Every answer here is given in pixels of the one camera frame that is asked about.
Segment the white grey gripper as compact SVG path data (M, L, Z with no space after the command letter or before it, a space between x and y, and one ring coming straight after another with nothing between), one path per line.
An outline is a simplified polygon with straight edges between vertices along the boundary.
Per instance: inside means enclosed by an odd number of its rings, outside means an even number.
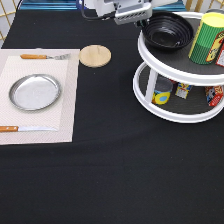
M115 22L118 25L136 22L136 27L146 27L152 15L152 4L146 0L120 0L116 4Z

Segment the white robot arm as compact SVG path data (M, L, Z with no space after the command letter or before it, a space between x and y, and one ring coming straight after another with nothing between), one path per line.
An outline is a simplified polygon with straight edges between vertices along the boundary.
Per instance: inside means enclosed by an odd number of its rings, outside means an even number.
M82 0L82 16L87 20L113 19L117 25L136 23L152 16L156 7L172 4L178 0ZM87 17L84 8L94 9L97 16Z

